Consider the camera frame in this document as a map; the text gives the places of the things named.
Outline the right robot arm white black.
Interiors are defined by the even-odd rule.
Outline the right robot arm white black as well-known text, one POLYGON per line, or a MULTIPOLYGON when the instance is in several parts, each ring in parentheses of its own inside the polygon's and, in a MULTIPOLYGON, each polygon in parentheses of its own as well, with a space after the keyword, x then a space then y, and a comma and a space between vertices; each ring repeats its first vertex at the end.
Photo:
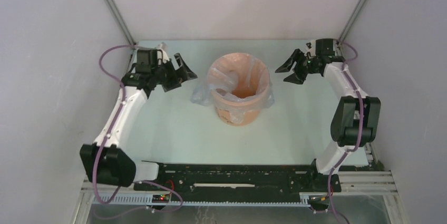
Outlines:
POLYGON ((304 84, 310 74, 319 74, 331 85, 338 105, 330 125, 332 142, 315 160, 316 171, 307 176, 307 186, 321 191, 328 184, 326 175, 334 175, 352 153, 375 140, 381 101, 357 84, 341 54, 342 42, 320 38, 306 43, 306 50, 295 49, 276 73, 290 72, 285 82, 304 84))

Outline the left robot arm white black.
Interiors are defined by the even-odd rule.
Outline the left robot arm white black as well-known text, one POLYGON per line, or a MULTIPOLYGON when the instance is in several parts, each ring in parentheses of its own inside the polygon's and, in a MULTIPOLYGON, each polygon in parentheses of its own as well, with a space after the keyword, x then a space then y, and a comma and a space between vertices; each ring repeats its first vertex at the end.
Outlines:
POLYGON ((143 105, 158 85, 168 92, 196 78, 180 53, 170 58, 162 47, 137 47, 136 61, 117 80, 119 95, 107 123, 92 144, 81 146, 80 158, 89 181, 129 187, 139 165, 125 153, 125 147, 143 105))

